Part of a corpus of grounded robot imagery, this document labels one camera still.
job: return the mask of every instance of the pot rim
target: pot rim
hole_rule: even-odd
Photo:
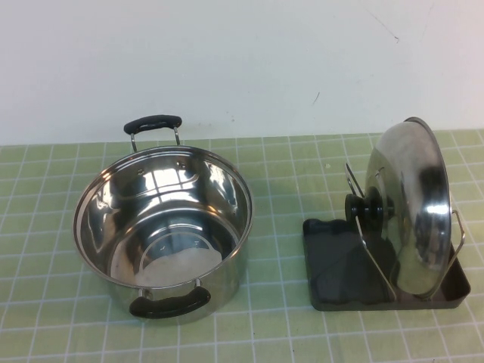
[[[248,216],[247,216],[247,223],[245,225],[245,229],[243,234],[240,236],[240,239],[238,243],[236,244],[235,248],[226,256],[218,265],[214,266],[210,270],[204,272],[202,275],[198,276],[193,276],[192,279],[186,280],[177,284],[173,285],[167,285],[167,286],[141,286],[141,285],[136,285],[136,284],[128,284],[126,282],[120,281],[118,279],[112,278],[109,275],[106,275],[103,273],[99,268],[97,268],[90,259],[86,258],[84,249],[82,247],[81,238],[78,236],[78,229],[80,230],[80,225],[78,225],[77,221],[79,219],[79,215],[81,212],[82,207],[84,204],[87,204],[90,198],[87,198],[89,195],[93,195],[97,191],[97,189],[93,189],[93,186],[98,184],[99,181],[102,179],[107,179],[109,176],[112,174],[112,171],[114,169],[118,168],[123,168],[128,166],[130,163],[134,163],[138,158],[140,157],[146,157],[150,156],[151,154],[165,154],[167,152],[173,152],[173,151],[184,151],[184,152],[198,152],[204,155],[205,158],[213,158],[214,160],[219,161],[223,166],[225,166],[228,170],[230,170],[234,176],[236,177],[237,181],[240,183],[240,186],[243,189],[244,196],[246,198],[247,204],[248,204]],[[102,170],[98,176],[96,176],[82,191],[81,196],[79,197],[77,204],[76,204],[76,211],[74,212],[74,217],[73,217],[73,236],[74,236],[74,242],[76,245],[76,251],[82,258],[82,261],[100,278],[102,278],[105,281],[111,282],[115,285],[123,286],[123,287],[130,287],[136,290],[165,290],[169,288],[174,288],[174,287],[180,287],[186,284],[191,284],[194,283],[194,281],[201,281],[203,280],[206,276],[210,275],[213,273],[215,270],[218,270],[221,268],[223,265],[228,263],[228,260],[233,259],[238,252],[240,251],[241,247],[247,242],[247,239],[249,237],[250,231],[252,229],[253,225],[253,216],[255,214],[255,206],[253,202],[253,193],[251,187],[247,184],[244,176],[240,173],[240,171],[235,167],[235,165],[225,159],[224,157],[221,157],[220,155],[200,148],[200,147],[193,147],[193,146],[187,146],[187,145],[164,145],[164,146],[156,146],[156,147],[150,147],[145,150],[140,150],[137,152],[134,152],[132,154],[126,155],[125,157],[122,157],[121,159],[118,159],[114,163],[111,163],[108,167],[106,167],[104,170]]]

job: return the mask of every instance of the cookware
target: cookware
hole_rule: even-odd
[[[183,324],[226,304],[247,264],[250,189],[217,154],[181,146],[177,116],[128,123],[134,153],[85,189],[73,233],[87,266],[137,318]],[[137,151],[139,132],[170,128],[176,146]]]
[[[389,275],[380,271],[394,297],[400,290],[431,298],[464,244],[464,230],[449,261],[452,213],[461,221],[451,210],[444,160],[429,126],[412,117],[383,133],[370,156],[364,193],[348,166],[347,180],[347,220],[356,222],[363,240],[377,235],[395,250]]]

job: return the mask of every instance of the grout line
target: grout line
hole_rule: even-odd
[[[321,159],[321,154],[319,152],[319,147],[317,145],[316,137],[315,137],[315,143],[316,143],[316,152],[318,153],[319,165],[321,167],[321,174],[323,176],[325,188],[327,189],[326,172],[324,171],[324,165],[323,165],[323,162],[322,162],[322,159]],[[331,208],[331,212],[333,214],[333,218],[336,218],[336,213],[335,213],[334,208],[333,208],[333,201],[331,200],[330,197],[328,198],[328,200],[330,202],[330,208]],[[327,331],[326,313],[322,312],[322,316],[323,316],[324,332],[326,333],[326,338],[327,338],[327,347],[328,347],[329,352],[330,352],[331,361],[333,362],[334,361],[333,350],[331,348],[330,336],[329,336],[329,333]]]
[[[20,174],[22,172],[23,163],[25,162],[25,158],[26,158],[28,150],[29,150],[29,147],[27,146],[25,148],[25,151],[23,152],[23,158],[22,158],[22,162],[20,163],[20,168],[18,169],[17,179],[15,180],[14,186],[12,187],[10,197],[8,197],[7,206],[6,206],[5,210],[7,210],[10,207],[11,201],[12,201],[12,199],[14,199],[14,192],[15,192],[15,189],[17,188],[17,183],[18,183]],[[3,229],[4,222],[5,222],[5,217],[2,218],[2,221],[0,222],[0,231]],[[22,255],[23,255],[23,253],[25,253],[27,243],[28,243],[28,238],[26,238],[25,241],[23,242],[22,252],[20,254],[20,259],[18,261],[17,270],[15,271],[15,277],[18,276],[18,273],[20,271],[20,263],[22,262]],[[14,288],[15,288],[15,281],[12,283],[12,286],[10,287],[10,293],[8,294],[7,303],[9,303],[11,301],[12,295],[14,294]],[[2,319],[0,319],[0,331],[2,331],[3,322],[4,322],[6,315],[7,315],[7,308],[3,311]]]
[[[265,158],[264,139],[262,140],[262,158],[264,160],[265,176],[268,177],[267,159]],[[271,198],[271,185],[269,183],[269,180],[267,181],[267,189],[268,189],[268,194],[269,194],[269,207],[270,207],[271,213],[274,213],[274,206],[272,205],[272,198]],[[271,217],[271,220],[272,220],[273,233],[274,233],[274,237],[275,237],[276,256],[279,259],[279,257],[281,255],[279,254],[278,233],[277,233],[276,228],[275,228],[274,216]],[[291,356],[291,361],[294,363],[295,361],[294,361],[293,341],[292,341],[291,336],[290,336],[289,315],[287,314],[286,290],[284,288],[284,279],[283,279],[283,275],[282,275],[282,267],[281,267],[281,260],[280,259],[278,260],[278,268],[279,268],[279,278],[281,279],[282,301],[283,301],[283,304],[284,304],[284,314],[286,315],[286,329],[287,329],[287,336],[289,337],[290,356]]]

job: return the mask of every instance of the pot lid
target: pot lid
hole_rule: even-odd
[[[365,199],[373,210],[367,231],[396,252],[392,284],[431,296],[448,266],[451,204],[439,145],[422,119],[412,117],[383,133],[368,163]]]

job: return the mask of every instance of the white wall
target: white wall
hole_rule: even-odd
[[[483,0],[3,0],[0,144],[127,140],[124,123],[156,113],[182,116],[182,138],[484,127],[482,14]],[[144,136],[158,137],[172,134]]]

